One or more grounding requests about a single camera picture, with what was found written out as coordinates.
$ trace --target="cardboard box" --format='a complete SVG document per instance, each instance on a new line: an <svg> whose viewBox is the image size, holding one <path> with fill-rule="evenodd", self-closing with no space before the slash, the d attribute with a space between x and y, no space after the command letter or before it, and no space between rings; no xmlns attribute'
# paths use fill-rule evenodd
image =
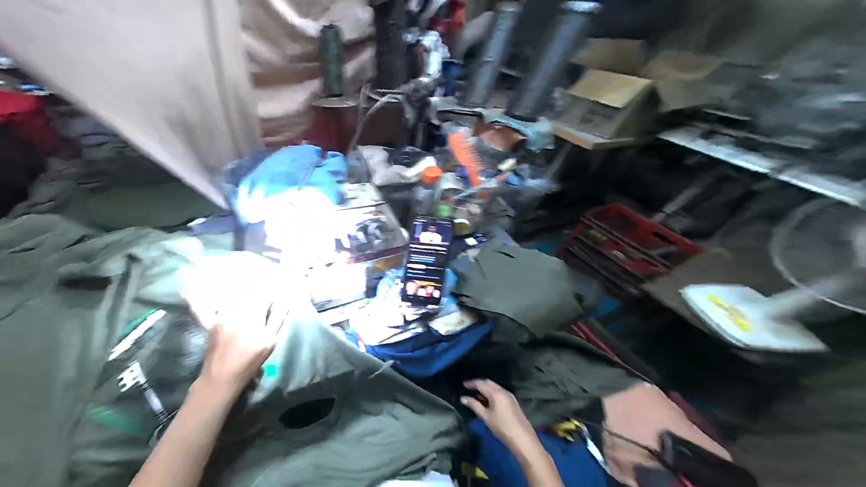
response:
<svg viewBox="0 0 866 487"><path fill-rule="evenodd" d="M606 139L634 137L658 110L652 80L590 69L568 90L564 124Z"/></svg>
<svg viewBox="0 0 866 487"><path fill-rule="evenodd" d="M559 121L606 139L636 137L659 113L712 103L706 79L722 65L670 50L646 62L643 42L629 39L591 39L575 58L587 71L568 90Z"/></svg>

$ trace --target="plastic bottle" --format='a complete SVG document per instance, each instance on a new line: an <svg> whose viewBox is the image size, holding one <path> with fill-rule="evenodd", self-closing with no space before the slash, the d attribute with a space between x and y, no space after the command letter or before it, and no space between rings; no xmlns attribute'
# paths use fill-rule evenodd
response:
<svg viewBox="0 0 866 487"><path fill-rule="evenodd" d="M439 178L443 171L439 167L426 167L421 172L421 182L415 186L412 195L412 213L418 215L430 215L437 200Z"/></svg>

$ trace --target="smartphone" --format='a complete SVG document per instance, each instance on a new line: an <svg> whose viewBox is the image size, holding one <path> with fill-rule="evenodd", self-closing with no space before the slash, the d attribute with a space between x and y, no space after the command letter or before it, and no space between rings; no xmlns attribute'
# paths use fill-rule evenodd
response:
<svg viewBox="0 0 866 487"><path fill-rule="evenodd" d="M437 305L442 300L448 250L454 237L451 218L416 217L410 227L409 258L403 273L404 302Z"/></svg>

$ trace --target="beige fabric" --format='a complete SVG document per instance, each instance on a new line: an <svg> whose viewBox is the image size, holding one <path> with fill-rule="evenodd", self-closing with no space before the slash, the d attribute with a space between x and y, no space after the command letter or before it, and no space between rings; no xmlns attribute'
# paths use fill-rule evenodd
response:
<svg viewBox="0 0 866 487"><path fill-rule="evenodd" d="M346 92L375 73L373 12L366 0L245 0L243 40L269 145L295 141L313 123L322 90L319 30L335 23L343 39Z"/></svg>
<svg viewBox="0 0 866 487"><path fill-rule="evenodd" d="M682 409L658 387L641 382L606 396L602 402L605 426L641 445L661 450L659 435L670 431L726 460L731 459L727 450L692 424ZM648 451L608 433L604 434L604 458L611 468L611 475L632 487L637 487L635 466L659 465Z"/></svg>
<svg viewBox="0 0 866 487"><path fill-rule="evenodd" d="M0 49L219 204L260 143L234 0L5 2Z"/></svg>

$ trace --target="hand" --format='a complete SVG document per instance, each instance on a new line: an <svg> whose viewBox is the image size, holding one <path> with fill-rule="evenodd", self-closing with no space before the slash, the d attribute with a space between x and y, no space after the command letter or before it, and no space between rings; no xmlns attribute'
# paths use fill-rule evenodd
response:
<svg viewBox="0 0 866 487"><path fill-rule="evenodd" d="M490 431L508 448L517 448L527 441L538 441L538 436L529 424L527 416L523 414L517 399L509 391L487 379L468 380L463 385L484 396L488 406L485 407L478 399L465 396L460 398L460 402L481 418Z"/></svg>
<svg viewBox="0 0 866 487"><path fill-rule="evenodd" d="M199 380L234 400L258 374L274 350L281 321L266 323L250 316L246 323L219 323L210 329Z"/></svg>

